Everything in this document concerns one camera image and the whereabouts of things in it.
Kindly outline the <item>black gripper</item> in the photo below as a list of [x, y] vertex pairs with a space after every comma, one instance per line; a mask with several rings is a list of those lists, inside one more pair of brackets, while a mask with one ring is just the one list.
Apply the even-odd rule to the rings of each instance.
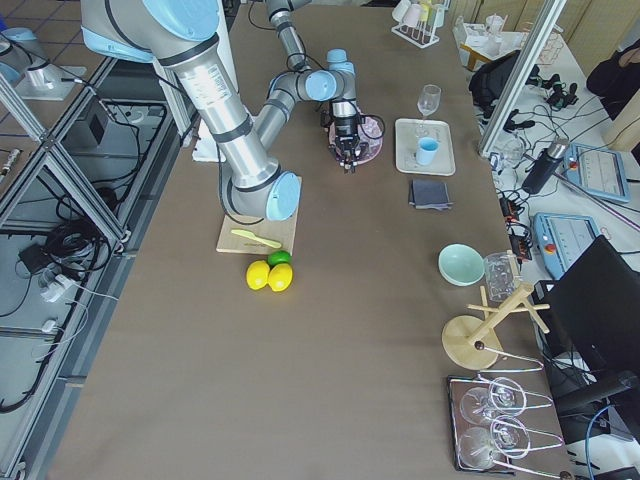
[[335, 117], [331, 112], [322, 112], [320, 122], [328, 134], [328, 149], [334, 159], [346, 173], [354, 173], [370, 150], [369, 143], [360, 138], [359, 116]]

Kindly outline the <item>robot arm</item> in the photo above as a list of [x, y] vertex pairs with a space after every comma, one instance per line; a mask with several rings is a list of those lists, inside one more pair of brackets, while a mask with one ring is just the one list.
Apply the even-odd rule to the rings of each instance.
[[272, 80], [266, 102], [255, 118], [254, 129], [262, 145], [270, 148], [297, 103], [328, 102], [335, 145], [341, 149], [353, 149], [360, 142], [355, 68], [343, 49], [328, 52], [326, 69], [314, 70], [311, 67], [292, 21], [292, 12], [306, 4], [305, 1], [266, 3], [268, 20], [287, 54], [287, 70]]
[[152, 63], [172, 71], [220, 148], [230, 173], [220, 178], [221, 202], [231, 211], [269, 221], [291, 217], [301, 182], [268, 150], [301, 101], [328, 102], [334, 128], [331, 150], [353, 169], [369, 150], [361, 136], [364, 117], [356, 103], [356, 76], [342, 49], [328, 52], [315, 70], [291, 21], [300, 1], [269, 1], [268, 19], [288, 55], [288, 69], [270, 85], [259, 115], [252, 117], [219, 56], [223, 24], [215, 1], [84, 1], [83, 38], [99, 54]]

